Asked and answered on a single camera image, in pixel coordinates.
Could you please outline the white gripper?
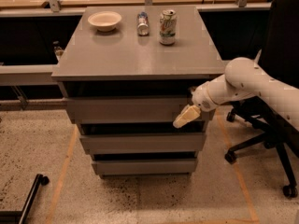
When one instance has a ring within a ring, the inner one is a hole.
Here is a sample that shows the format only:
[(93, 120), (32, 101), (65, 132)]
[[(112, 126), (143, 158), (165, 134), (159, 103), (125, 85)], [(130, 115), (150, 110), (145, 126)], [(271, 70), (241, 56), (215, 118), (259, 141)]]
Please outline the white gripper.
[(187, 123), (200, 117), (201, 110), (209, 112), (219, 105), (213, 100), (212, 92), (215, 91), (215, 83), (207, 81), (196, 87), (192, 92), (192, 102), (195, 105), (186, 105), (173, 122), (175, 128), (181, 128)]

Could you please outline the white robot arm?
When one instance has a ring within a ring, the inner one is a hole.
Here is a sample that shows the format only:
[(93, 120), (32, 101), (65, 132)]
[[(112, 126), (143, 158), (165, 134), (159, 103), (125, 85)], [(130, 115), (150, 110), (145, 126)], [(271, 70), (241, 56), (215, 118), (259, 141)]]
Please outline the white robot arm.
[(197, 119), (201, 112), (219, 105), (257, 96), (299, 131), (299, 90), (270, 77), (248, 58), (228, 62), (224, 74), (195, 88), (192, 105), (186, 105), (173, 125), (181, 128)]

